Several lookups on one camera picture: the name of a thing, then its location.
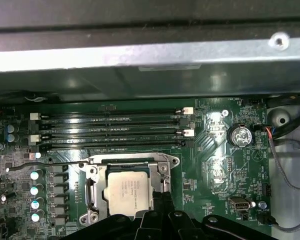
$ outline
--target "screw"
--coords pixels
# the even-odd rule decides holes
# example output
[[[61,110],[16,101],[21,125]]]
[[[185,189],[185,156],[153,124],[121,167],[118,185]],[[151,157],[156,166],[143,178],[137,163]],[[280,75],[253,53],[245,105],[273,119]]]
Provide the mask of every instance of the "screw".
[[[227,117],[229,115],[229,111],[227,110],[227,109],[223,109],[222,111],[221,111],[221,116],[222,117]]]
[[[290,37],[285,32],[276,32],[270,38],[268,44],[273,49],[283,51],[289,47]]]
[[[218,222],[218,220],[215,217],[213,217],[213,216],[209,217],[208,220],[209,220],[210,223],[216,223],[216,222]]]
[[[168,169],[168,167],[167,167],[167,165],[161,165],[161,167],[160,167],[160,170],[162,171],[162,172],[165,172],[165,171],[167,171],[167,169]]]
[[[176,211],[176,212],[174,213],[174,215],[175,215],[176,217],[181,217],[181,216],[182,216],[182,212],[181,212],[181,211]]]
[[[95,174],[97,172],[97,169],[95,168],[95,167],[92,167],[91,169],[90,169],[90,173],[91,174]]]
[[[91,214],[90,220],[91,220],[91,222],[97,222],[99,220],[98,214],[96,214],[96,213]]]

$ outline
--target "red wire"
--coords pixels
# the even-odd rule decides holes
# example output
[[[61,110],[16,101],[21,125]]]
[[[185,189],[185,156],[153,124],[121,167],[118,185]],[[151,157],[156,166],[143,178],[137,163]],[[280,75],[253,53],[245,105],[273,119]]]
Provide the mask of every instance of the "red wire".
[[[268,127],[266,127],[265,129],[266,129],[266,131],[268,132],[269,138],[272,139],[272,133],[271,133],[271,130],[270,130]]]

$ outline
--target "gray cable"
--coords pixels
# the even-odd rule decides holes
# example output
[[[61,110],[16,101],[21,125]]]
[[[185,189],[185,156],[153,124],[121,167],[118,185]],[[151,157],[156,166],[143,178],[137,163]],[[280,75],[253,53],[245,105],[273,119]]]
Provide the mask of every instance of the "gray cable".
[[[277,152],[276,152],[276,149],[275,149],[275,144],[274,144],[274,141],[272,138],[269,138],[269,144],[270,144],[270,148],[271,148],[271,152],[272,152],[272,155],[273,155],[273,158],[274,158],[274,161],[275,161],[275,164],[276,166],[278,167],[281,175],[283,176],[283,179],[285,181],[285,183],[292,189],[294,190],[297,190],[297,191],[300,191],[300,187],[297,187],[297,186],[294,186],[288,179],[283,167],[281,166],[281,163],[280,163],[280,160],[279,160],[279,157],[277,155]]]
[[[285,233],[295,233],[300,230],[300,224],[294,227],[282,227],[279,225],[273,225],[273,227]]]
[[[280,145],[288,145],[291,144],[293,145],[294,148],[300,149],[300,141],[295,140],[295,139],[288,139],[288,138],[279,138],[273,141],[274,146],[280,146]]]

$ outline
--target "cpu socket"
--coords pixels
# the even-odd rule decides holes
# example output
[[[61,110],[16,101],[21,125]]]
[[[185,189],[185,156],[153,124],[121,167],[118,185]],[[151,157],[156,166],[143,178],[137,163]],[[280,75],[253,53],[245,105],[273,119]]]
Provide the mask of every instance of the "cpu socket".
[[[179,158],[164,153],[101,154],[82,159],[87,213],[79,218],[89,226],[110,215],[134,217],[153,209],[152,192],[171,192],[171,169]]]

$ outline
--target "motherboard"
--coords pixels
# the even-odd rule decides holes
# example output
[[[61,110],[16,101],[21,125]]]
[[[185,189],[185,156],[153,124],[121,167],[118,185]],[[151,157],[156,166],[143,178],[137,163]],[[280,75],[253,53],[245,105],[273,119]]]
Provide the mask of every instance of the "motherboard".
[[[152,191],[199,222],[214,214],[271,235],[262,99],[185,98],[0,107],[0,239],[60,239]]]

